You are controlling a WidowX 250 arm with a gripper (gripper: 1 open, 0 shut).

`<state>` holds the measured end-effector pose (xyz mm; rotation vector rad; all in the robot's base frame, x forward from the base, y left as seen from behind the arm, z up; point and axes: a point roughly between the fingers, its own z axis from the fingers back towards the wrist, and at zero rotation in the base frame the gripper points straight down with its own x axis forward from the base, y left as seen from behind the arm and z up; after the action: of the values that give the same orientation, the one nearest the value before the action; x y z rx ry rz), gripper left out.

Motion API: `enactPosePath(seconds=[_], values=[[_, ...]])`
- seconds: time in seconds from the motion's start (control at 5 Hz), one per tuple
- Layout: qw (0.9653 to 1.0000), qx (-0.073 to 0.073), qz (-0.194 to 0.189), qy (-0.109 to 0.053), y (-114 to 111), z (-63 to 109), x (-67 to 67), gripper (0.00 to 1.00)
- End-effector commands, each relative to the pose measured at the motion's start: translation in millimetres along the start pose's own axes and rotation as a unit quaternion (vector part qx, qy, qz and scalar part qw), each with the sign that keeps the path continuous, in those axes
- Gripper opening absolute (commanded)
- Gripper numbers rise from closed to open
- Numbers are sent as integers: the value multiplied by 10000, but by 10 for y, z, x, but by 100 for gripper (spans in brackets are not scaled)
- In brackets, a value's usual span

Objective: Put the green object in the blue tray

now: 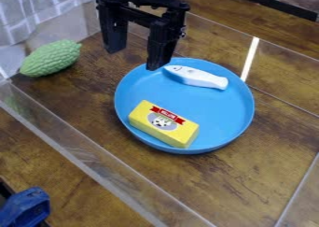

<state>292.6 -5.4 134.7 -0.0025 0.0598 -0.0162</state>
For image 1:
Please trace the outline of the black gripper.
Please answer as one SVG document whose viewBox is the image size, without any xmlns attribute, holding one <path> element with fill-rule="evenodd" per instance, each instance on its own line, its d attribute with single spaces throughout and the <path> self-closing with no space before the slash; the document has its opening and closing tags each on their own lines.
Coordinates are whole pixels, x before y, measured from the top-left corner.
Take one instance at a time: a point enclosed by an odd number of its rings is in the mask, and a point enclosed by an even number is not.
<svg viewBox="0 0 319 227">
<path fill-rule="evenodd" d="M 159 17 L 139 10 L 166 7 Z M 98 0 L 99 19 L 103 32 L 103 46 L 108 53 L 126 48 L 128 22 L 150 27 L 148 58 L 146 68 L 158 70 L 171 62 L 179 38 L 184 36 L 184 17 L 190 5 L 182 0 Z"/>
</svg>

